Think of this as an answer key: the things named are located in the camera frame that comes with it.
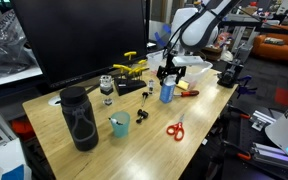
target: black water bottle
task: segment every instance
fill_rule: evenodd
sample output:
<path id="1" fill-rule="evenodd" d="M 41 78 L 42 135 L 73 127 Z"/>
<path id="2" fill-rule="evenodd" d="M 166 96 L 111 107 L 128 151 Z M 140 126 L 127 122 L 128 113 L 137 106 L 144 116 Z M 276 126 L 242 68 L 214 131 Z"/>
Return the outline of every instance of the black water bottle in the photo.
<path id="1" fill-rule="evenodd" d="M 92 105 L 83 87 L 69 87 L 60 93 L 62 112 L 76 148 L 92 149 L 98 134 Z"/>

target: teal cup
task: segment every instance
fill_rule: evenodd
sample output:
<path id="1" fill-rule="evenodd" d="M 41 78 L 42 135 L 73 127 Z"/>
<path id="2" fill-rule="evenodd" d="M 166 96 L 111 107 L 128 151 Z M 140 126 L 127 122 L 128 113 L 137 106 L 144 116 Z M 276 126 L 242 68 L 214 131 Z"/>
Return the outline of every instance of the teal cup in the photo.
<path id="1" fill-rule="evenodd" d="M 117 138 L 127 136 L 130 125 L 130 115 L 125 111 L 118 111 L 114 113 L 111 118 L 116 120 L 111 120 L 114 136 Z"/>

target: wooden table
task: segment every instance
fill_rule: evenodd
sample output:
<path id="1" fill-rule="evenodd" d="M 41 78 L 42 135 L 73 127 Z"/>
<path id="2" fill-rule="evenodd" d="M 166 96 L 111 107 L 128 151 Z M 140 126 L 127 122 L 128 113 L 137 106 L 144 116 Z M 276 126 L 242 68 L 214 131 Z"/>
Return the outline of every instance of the wooden table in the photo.
<path id="1" fill-rule="evenodd" d="M 142 92 L 148 88 L 123 96 L 114 92 L 111 106 L 102 103 L 104 95 L 99 89 L 89 93 L 99 143 L 88 152 L 75 148 L 61 107 L 48 105 L 59 92 L 23 106 L 57 179 L 178 179 L 236 88 L 217 85 L 216 73 L 210 69 L 198 81 L 197 97 L 174 97 L 168 104 L 159 100 L 161 87 L 150 72 L 145 72 L 143 79 L 155 81 L 155 94 L 146 99 L 144 107 Z M 149 113 L 140 125 L 135 122 L 138 109 Z M 120 139 L 114 137 L 108 120 L 117 111 L 127 111 L 131 116 L 129 134 Z M 177 123 L 183 113 L 185 136 L 176 142 L 166 134 L 166 127 Z"/>

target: black bottle cap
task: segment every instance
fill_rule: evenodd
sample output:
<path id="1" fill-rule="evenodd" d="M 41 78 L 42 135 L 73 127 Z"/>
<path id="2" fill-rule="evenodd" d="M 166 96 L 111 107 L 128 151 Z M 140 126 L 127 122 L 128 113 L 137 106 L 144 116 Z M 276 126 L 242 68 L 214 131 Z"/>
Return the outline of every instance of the black bottle cap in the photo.
<path id="1" fill-rule="evenodd" d="M 79 105 L 88 99 L 85 88 L 73 86 L 60 92 L 61 104 L 65 106 Z"/>

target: computer monitor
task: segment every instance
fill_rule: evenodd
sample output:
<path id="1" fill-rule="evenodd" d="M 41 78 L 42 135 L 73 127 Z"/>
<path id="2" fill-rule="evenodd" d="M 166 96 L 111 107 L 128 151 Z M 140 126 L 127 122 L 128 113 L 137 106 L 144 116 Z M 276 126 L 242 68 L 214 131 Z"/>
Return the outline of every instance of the computer monitor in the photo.
<path id="1" fill-rule="evenodd" d="M 51 87 L 75 84 L 146 55 L 142 0 L 12 0 Z"/>

